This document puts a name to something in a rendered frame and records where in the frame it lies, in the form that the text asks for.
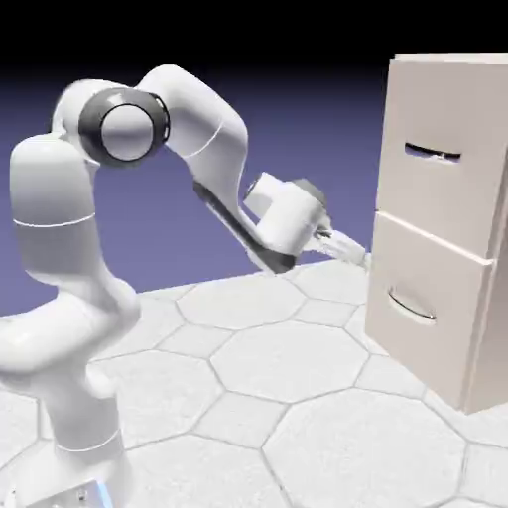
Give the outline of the cream drawer front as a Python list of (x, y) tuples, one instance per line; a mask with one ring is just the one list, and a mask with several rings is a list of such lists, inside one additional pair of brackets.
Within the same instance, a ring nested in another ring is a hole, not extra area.
[[(392, 358), (466, 414), (489, 407), (474, 380), (492, 263), (377, 212), (365, 332)], [(433, 322), (397, 311), (390, 288), (431, 307)]]
[[(412, 143), (458, 163), (405, 153)], [(508, 54), (398, 55), (389, 65), (376, 207), (491, 258), (508, 154)]]

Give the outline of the cream painted cabinet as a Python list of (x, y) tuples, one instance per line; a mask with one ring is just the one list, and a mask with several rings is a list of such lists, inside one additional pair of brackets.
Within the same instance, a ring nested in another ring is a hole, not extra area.
[(508, 403), (508, 54), (391, 60), (365, 330), (453, 408)]

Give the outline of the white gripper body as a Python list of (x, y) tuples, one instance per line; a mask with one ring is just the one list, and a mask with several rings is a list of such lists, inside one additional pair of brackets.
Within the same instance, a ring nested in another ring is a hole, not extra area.
[(344, 233), (331, 229), (319, 229), (310, 240), (310, 249), (343, 262), (362, 266), (366, 250)]

